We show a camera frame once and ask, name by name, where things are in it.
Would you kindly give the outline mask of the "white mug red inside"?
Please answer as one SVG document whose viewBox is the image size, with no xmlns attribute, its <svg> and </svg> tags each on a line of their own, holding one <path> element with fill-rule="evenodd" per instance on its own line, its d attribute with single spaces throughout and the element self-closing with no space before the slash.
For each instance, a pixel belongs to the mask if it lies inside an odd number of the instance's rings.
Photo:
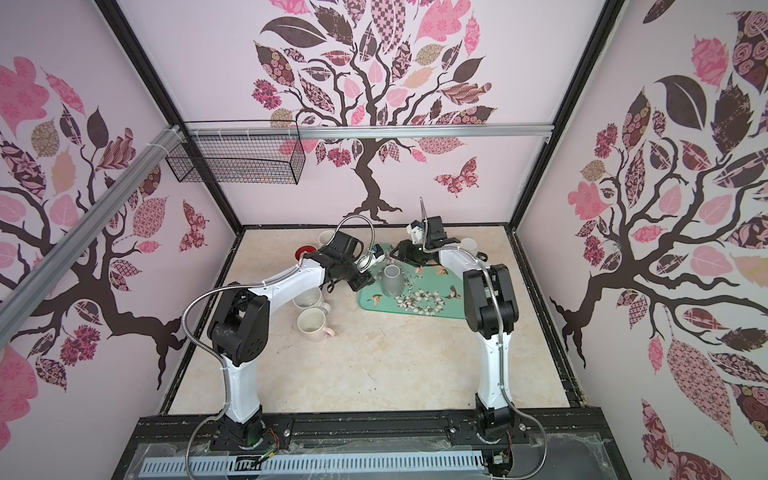
<svg viewBox="0 0 768 480">
<path fill-rule="evenodd" d="M 313 245 L 303 245 L 303 246 L 299 247 L 295 251 L 294 256 L 295 256 L 295 259 L 297 261 L 300 261 L 300 260 L 306 258 L 311 253 L 316 252 L 316 251 L 317 251 L 317 248 L 315 246 L 313 246 Z"/>
</svg>

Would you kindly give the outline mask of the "light grey mug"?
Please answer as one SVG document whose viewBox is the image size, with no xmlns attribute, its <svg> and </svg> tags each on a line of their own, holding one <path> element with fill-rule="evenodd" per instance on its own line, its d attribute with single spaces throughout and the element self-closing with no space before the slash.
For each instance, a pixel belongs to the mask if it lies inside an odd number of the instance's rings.
<svg viewBox="0 0 768 480">
<path fill-rule="evenodd" d="M 405 290 L 405 280 L 397 264 L 387 265 L 382 271 L 381 290 L 387 297 L 401 296 Z"/>
</svg>

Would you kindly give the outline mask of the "cream beige mug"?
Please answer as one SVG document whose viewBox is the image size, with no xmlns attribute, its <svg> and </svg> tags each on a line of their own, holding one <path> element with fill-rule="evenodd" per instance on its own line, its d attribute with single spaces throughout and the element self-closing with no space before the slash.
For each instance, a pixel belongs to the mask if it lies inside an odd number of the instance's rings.
<svg viewBox="0 0 768 480">
<path fill-rule="evenodd" d="M 293 298 L 292 302 L 300 310 L 317 308 L 322 310 L 326 315 L 331 312 L 331 306 L 325 301 L 323 293 L 319 287 L 314 287 L 299 294 Z"/>
</svg>

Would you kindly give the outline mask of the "white and black mug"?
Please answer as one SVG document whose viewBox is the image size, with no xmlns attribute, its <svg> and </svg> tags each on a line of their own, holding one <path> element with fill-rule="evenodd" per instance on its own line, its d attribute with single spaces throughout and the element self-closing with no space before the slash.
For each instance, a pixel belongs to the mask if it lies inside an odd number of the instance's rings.
<svg viewBox="0 0 768 480">
<path fill-rule="evenodd" d="M 479 250 L 478 242 L 470 237 L 465 237 L 460 240 L 460 247 L 463 251 L 469 254 L 473 259 L 486 262 L 488 255 Z"/>
</svg>

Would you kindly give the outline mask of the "pale pink mug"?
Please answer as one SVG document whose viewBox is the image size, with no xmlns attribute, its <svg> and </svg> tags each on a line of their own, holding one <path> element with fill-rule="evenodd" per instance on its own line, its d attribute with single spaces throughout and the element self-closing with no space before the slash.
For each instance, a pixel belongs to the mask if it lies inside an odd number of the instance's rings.
<svg viewBox="0 0 768 480">
<path fill-rule="evenodd" d="M 336 332 L 328 325 L 326 313 L 320 308 L 302 311 L 296 324 L 300 333 L 312 342 L 321 342 L 336 336 Z"/>
</svg>

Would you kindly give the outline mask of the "white ribbed base mug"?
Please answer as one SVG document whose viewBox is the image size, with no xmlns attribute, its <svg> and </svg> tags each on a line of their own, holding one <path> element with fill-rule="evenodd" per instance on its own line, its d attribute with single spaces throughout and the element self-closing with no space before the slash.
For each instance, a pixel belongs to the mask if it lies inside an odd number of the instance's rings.
<svg viewBox="0 0 768 480">
<path fill-rule="evenodd" d="M 317 238 L 318 247 L 322 248 L 325 245 L 329 244 L 330 241 L 333 239 L 334 235 L 335 235 L 335 231 L 334 230 L 324 230 L 324 231 L 322 231 L 318 235 L 318 238 Z"/>
</svg>

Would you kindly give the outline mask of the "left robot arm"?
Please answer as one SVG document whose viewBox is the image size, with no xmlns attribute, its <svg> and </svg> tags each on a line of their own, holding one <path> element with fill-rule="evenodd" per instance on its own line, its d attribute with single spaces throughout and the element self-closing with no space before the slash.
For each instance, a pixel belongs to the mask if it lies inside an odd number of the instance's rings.
<svg viewBox="0 0 768 480">
<path fill-rule="evenodd" d="M 251 448 L 267 430 L 256 370 L 271 314 L 315 287 L 345 282 L 357 292 L 373 284 L 371 268 L 384 257 L 380 245 L 363 248 L 359 239 L 339 231 L 320 249 L 302 254 L 295 266 L 251 286 L 231 283 L 221 292 L 207 335 L 223 360 L 225 406 L 218 423 L 226 441 Z"/>
</svg>

